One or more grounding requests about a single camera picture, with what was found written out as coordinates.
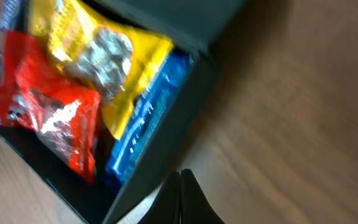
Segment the blue Oreo cookie pack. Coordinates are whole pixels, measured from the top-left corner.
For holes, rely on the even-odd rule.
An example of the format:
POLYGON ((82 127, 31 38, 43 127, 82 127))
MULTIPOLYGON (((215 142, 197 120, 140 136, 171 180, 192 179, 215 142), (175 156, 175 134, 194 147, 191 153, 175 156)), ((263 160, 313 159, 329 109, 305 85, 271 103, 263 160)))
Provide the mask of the blue Oreo cookie pack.
POLYGON ((192 63, 193 59, 190 54, 171 53, 155 74, 154 79, 135 99, 134 110, 124 134, 114 143, 111 156, 101 176, 101 180, 113 193, 118 193, 132 174, 142 151, 165 110, 171 105, 192 63))

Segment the red Hacks candy bag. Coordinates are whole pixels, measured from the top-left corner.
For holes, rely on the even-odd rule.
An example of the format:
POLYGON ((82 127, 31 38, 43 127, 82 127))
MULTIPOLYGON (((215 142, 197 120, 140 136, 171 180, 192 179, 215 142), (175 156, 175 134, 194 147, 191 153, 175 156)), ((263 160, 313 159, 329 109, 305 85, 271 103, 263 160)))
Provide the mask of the red Hacks candy bag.
POLYGON ((22 126, 82 179, 94 182, 100 96, 49 65, 31 35, 8 30, 2 51, 0 126, 22 126))

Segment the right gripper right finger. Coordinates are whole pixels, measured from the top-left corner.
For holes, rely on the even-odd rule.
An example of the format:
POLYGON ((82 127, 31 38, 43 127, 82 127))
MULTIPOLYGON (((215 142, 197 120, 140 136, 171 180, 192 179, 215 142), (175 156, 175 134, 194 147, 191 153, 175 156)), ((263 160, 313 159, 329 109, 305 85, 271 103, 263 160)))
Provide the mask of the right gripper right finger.
POLYGON ((224 224, 210 206, 190 169, 180 173, 181 224, 224 224))

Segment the yellow Hacks candy bag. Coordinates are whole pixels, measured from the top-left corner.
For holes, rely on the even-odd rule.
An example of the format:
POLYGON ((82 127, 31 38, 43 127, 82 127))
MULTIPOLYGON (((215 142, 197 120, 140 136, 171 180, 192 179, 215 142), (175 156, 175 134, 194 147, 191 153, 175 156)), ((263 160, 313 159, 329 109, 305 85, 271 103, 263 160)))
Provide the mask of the yellow Hacks candy bag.
POLYGON ((52 67, 100 94, 103 122, 120 139, 133 101, 172 51, 172 40, 112 21, 79 0, 29 1, 27 19, 52 67))

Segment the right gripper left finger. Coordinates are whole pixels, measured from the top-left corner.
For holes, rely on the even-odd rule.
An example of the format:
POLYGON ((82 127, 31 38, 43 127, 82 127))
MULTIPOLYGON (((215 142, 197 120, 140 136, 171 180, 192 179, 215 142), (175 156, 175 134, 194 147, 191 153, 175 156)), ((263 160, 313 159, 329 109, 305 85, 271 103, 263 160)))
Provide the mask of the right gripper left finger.
POLYGON ((173 171, 162 184, 154 202, 138 224, 180 223, 180 175, 173 171))

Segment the dark green gift box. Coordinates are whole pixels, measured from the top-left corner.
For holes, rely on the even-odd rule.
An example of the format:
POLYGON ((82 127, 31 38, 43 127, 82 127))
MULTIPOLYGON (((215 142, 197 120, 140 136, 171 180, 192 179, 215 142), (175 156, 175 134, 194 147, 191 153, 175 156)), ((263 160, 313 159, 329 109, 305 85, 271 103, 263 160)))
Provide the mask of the dark green gift box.
POLYGON ((162 180, 177 149, 218 79, 209 48, 244 7, 243 0, 97 0, 90 6, 120 22, 163 33, 193 55, 188 75, 150 136, 133 174, 117 194, 87 184, 33 131, 0 127, 3 139, 84 223, 116 223, 162 180))

